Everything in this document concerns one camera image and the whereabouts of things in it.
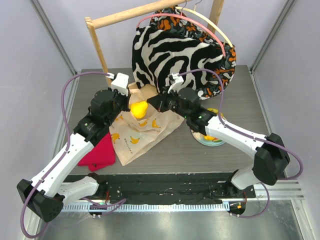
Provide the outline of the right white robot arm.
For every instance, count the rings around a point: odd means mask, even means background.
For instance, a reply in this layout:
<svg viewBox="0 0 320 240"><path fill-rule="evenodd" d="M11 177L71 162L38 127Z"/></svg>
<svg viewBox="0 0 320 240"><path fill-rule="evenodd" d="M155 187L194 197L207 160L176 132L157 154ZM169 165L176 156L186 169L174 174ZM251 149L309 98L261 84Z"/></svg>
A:
<svg viewBox="0 0 320 240"><path fill-rule="evenodd" d="M201 106L191 88L179 92L165 90L147 102L160 113L172 111L185 118L192 131L218 138L252 158L252 165L236 170L227 180L225 190L230 197L238 197L254 184L275 185L290 162L279 135L265 136L223 120L217 113Z"/></svg>

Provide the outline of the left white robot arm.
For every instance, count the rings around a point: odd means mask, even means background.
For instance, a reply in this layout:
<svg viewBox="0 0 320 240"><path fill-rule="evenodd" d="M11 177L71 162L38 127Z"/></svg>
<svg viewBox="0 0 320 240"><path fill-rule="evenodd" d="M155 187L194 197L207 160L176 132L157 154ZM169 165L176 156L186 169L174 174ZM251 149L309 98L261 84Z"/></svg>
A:
<svg viewBox="0 0 320 240"><path fill-rule="evenodd" d="M82 118L66 146L32 180L22 179L17 190L24 205L44 222L58 216L65 205L92 196L100 200L107 192L106 180L96 173L62 186L78 162L109 133L109 127L122 111L129 108L128 88L98 91L88 114Z"/></svg>

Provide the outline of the banana print plastic bag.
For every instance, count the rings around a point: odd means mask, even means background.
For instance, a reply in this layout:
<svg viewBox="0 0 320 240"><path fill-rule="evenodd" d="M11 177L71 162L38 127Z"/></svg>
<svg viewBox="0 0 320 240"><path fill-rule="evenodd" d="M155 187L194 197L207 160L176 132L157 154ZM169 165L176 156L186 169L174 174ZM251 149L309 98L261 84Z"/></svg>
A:
<svg viewBox="0 0 320 240"><path fill-rule="evenodd" d="M109 128L113 148L122 166L145 154L183 121L181 116L171 111L158 112L151 105L141 119L135 118L131 112L122 111Z"/></svg>

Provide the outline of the yellow lemon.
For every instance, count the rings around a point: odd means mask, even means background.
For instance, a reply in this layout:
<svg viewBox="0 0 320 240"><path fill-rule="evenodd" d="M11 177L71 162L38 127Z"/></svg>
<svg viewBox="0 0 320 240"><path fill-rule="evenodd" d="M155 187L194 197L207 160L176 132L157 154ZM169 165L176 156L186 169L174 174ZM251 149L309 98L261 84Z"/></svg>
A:
<svg viewBox="0 0 320 240"><path fill-rule="evenodd" d="M209 135L205 135L205 136L204 136L204 139L205 139L206 141L213 141L215 138L212 137L212 136L209 136Z"/></svg>
<svg viewBox="0 0 320 240"><path fill-rule="evenodd" d="M145 118L148 110L146 101L135 102L130 106L130 112L136 119Z"/></svg>

